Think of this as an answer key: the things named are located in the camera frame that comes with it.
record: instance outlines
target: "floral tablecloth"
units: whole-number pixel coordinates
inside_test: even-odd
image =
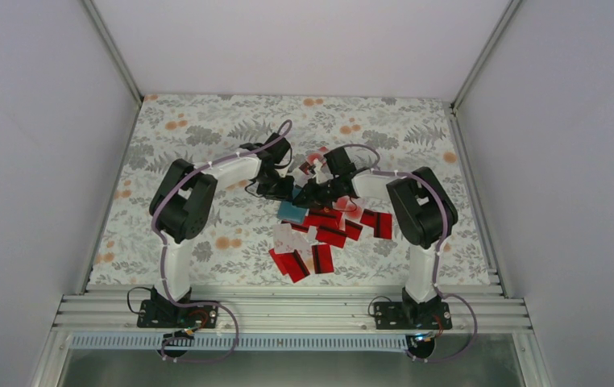
[[[166,94],[145,97],[114,193],[91,284],[153,284],[160,277],[160,240],[150,229],[148,205],[176,158],[214,160],[246,142],[263,142],[285,120],[292,168],[319,148],[361,143],[376,147],[382,169],[412,171],[429,166],[459,213],[444,247],[441,284],[487,284],[466,186],[442,103],[415,98],[305,98],[285,96]],[[372,156],[348,148],[358,166]],[[365,227],[357,242],[333,248],[335,273],[312,274],[293,284],[282,277],[268,250],[278,202],[253,198],[243,181],[218,187],[205,230],[193,240],[189,266],[198,285],[402,285],[409,271],[409,243],[394,225],[392,240]],[[392,212],[386,202],[366,208]]]

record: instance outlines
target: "white wall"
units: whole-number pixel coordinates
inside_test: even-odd
[[[459,112],[553,382],[614,385],[614,2],[525,2]]]
[[[142,92],[450,101],[508,0],[95,0]]]
[[[79,1],[0,1],[0,386],[89,263],[134,114]]]

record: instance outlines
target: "gray floor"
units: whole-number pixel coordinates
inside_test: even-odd
[[[460,349],[467,337],[438,340],[434,357]],[[187,356],[214,356],[200,352]],[[481,335],[464,356],[444,364],[412,363],[387,352],[237,352],[215,365],[171,364],[155,351],[72,350],[65,387],[72,386],[521,386],[510,335]]]

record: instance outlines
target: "robotic arm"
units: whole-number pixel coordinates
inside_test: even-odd
[[[266,144],[276,141],[272,134]],[[244,144],[242,149],[256,150],[262,144]],[[230,158],[211,165],[204,173],[198,173],[181,186],[178,193],[164,205],[156,220],[156,227],[164,231],[168,243],[164,275],[168,278],[168,290],[174,300],[188,301],[190,284],[188,266],[193,250],[193,239],[207,223],[214,193],[218,186],[227,187],[239,181],[249,180],[257,185],[257,194],[273,200],[288,200],[303,208],[331,207],[338,198],[377,198],[392,203],[394,215],[404,237],[412,244],[409,279],[402,290],[401,318],[407,329],[437,329],[434,316],[445,315],[448,306],[442,302],[433,283],[434,248],[442,236],[443,218],[438,204],[427,189],[415,179],[406,176],[383,176],[371,169],[357,169],[346,154],[345,148],[336,148],[324,155],[333,178],[317,182],[309,179],[300,193],[292,196],[293,177],[285,176],[278,168],[290,151],[285,138],[263,151]],[[165,197],[194,170],[185,160],[176,160],[167,171],[150,205],[153,215]],[[457,210],[433,172],[422,167],[412,172],[425,181],[440,197],[448,221],[447,234],[457,222]],[[172,306],[165,295],[164,283],[158,282],[151,292],[151,300],[142,307],[139,327],[183,327],[182,311]],[[451,328],[449,317],[443,318],[445,329]]]

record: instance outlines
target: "vent grille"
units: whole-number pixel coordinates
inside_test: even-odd
[[[131,332],[80,332],[73,335],[73,349],[159,349],[162,334]],[[168,349],[225,351],[230,334],[199,333],[194,340],[181,339]],[[241,335],[237,351],[357,351],[399,352],[406,349],[403,335]]]

